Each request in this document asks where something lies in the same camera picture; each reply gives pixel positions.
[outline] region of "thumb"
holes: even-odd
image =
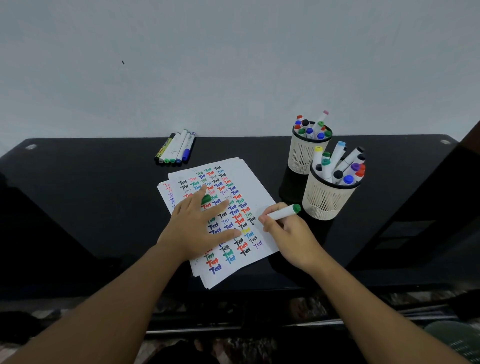
[[[238,229],[228,229],[213,236],[213,240],[216,244],[221,244],[232,240],[233,238],[237,238],[241,235],[240,230]]]
[[[269,232],[270,235],[273,236],[275,241],[277,241],[277,239],[280,239],[282,234],[285,234],[285,231],[282,229],[282,227],[278,225],[277,222],[271,217],[267,215],[260,215],[258,217],[258,220],[263,224],[264,231]]]

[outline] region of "stack of paper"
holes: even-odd
[[[225,229],[238,229],[242,235],[205,252],[190,261],[192,273],[200,277],[206,288],[212,288],[240,268],[278,251],[275,241],[264,232],[257,217],[274,200],[239,158],[225,159],[203,166],[169,173],[168,181],[158,184],[158,190],[170,214],[176,203],[207,185],[212,201],[203,210],[224,200],[230,205],[211,219],[206,229],[216,234]]]

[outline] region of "left hand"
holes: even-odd
[[[207,232],[207,222],[225,210],[229,201],[201,211],[201,201],[206,189],[204,184],[200,190],[175,206],[170,222],[156,242],[174,252],[180,262],[198,258],[215,245],[241,235],[237,229],[228,229],[217,234]]]

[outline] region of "white wall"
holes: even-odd
[[[446,133],[480,119],[478,0],[5,0],[0,150],[28,137]]]

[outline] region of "pen holder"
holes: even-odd
[[[360,183],[361,181],[351,186],[339,186],[327,182],[318,177],[313,166],[310,165],[310,173],[302,199],[303,209],[317,220],[331,220],[337,216]]]
[[[308,139],[300,136],[292,128],[292,140],[290,142],[290,152],[288,154],[288,167],[298,174],[308,174],[308,169],[312,164],[313,153],[316,146],[323,147],[324,151],[327,148],[328,142],[332,137],[322,140]]]

